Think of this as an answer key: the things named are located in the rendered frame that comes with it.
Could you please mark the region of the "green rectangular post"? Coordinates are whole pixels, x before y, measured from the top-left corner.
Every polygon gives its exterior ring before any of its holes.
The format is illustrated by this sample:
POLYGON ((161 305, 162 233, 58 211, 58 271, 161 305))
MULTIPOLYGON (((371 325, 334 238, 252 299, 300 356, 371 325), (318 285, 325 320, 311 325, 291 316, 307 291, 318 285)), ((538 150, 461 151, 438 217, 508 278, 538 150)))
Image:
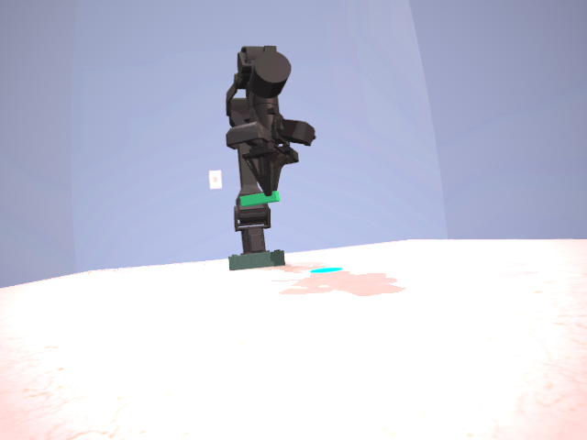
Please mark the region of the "green rectangular post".
POLYGON ((252 206, 258 204, 268 204, 280 201, 279 192, 273 191, 272 196, 265 196, 263 193, 257 193, 252 195, 240 196, 241 206, 252 206))

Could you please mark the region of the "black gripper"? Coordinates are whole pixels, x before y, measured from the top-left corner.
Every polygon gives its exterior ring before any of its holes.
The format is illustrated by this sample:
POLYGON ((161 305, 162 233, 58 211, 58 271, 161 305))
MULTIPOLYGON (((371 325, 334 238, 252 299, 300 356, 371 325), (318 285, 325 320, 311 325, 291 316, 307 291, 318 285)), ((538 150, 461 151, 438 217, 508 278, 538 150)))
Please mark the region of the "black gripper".
POLYGON ((276 130, 271 131, 274 115, 277 119, 283 119, 277 105, 255 104, 243 115, 247 124, 229 129, 226 133, 227 147, 237 149, 243 143, 251 146, 249 153, 242 154, 242 158, 265 196, 272 196, 272 192, 278 189, 282 166, 298 162, 298 152, 291 147, 279 147, 286 141, 278 136, 276 130))

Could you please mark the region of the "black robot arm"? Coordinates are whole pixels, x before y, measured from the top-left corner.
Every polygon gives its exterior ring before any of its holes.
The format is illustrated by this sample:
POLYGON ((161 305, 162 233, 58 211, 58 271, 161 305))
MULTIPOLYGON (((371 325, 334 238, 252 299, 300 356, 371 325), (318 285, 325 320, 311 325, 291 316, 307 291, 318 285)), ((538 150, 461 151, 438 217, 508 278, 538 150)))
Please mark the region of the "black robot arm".
MULTIPOLYGON (((238 52, 238 72, 226 93, 226 116, 231 127, 246 125, 243 114, 247 114, 253 105, 278 106, 278 95, 281 94, 291 68, 291 63, 277 52, 276 46, 243 46, 238 52), (246 97, 234 97, 238 89, 245 89, 246 97)), ((283 147, 289 147, 290 142, 310 147, 313 139, 316 139, 315 129, 301 120, 277 119, 274 115, 271 131, 274 130, 286 141, 282 144, 283 147)), ((234 224, 235 232, 240 231, 241 234, 243 253, 240 255, 270 252, 265 248, 263 229, 271 228, 271 208, 267 203, 246 207, 240 204, 240 196, 263 193, 249 165, 242 158, 242 154, 249 153, 249 149, 251 146, 246 143, 238 146, 241 186, 234 206, 234 224)))

